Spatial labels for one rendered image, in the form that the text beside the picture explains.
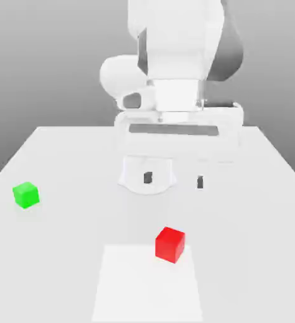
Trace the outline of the small red cube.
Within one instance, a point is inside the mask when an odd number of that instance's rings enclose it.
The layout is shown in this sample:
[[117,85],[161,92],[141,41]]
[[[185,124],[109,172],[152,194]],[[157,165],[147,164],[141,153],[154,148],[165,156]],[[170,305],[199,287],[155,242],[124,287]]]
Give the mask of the small red cube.
[[164,227],[155,239],[155,256],[176,263],[185,248],[185,233]]

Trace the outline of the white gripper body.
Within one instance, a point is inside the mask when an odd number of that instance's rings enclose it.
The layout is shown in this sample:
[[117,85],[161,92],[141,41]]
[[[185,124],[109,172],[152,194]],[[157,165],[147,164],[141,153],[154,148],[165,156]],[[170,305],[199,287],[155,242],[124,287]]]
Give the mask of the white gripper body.
[[[156,110],[125,110],[116,116],[114,127],[119,151],[125,156],[177,158],[188,156],[198,160],[232,162],[239,154],[240,134],[244,122],[241,105],[206,107],[195,111],[158,112]],[[134,133],[131,125],[165,126],[166,132]],[[169,134],[169,127],[214,126],[217,136]]]

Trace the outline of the small green cube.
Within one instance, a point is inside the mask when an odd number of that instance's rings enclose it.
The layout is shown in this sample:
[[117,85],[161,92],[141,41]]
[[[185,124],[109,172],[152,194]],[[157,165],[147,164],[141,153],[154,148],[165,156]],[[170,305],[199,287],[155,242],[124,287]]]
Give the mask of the small green cube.
[[24,182],[13,188],[14,200],[23,209],[40,202],[38,188],[31,182]]

